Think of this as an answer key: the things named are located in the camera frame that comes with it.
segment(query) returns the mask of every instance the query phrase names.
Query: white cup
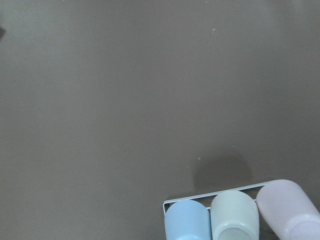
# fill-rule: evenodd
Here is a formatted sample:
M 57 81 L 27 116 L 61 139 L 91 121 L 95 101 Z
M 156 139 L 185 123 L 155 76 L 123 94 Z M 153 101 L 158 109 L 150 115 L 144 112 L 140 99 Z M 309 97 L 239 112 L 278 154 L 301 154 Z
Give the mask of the white cup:
M 227 190 L 211 203 L 213 240 L 259 240 L 259 213 L 247 194 Z
M 274 180 L 260 189 L 256 203 L 280 240 L 319 240 L 320 214 L 301 187 Z
M 166 240 L 211 240 L 210 214 L 201 203 L 182 200 L 166 211 Z

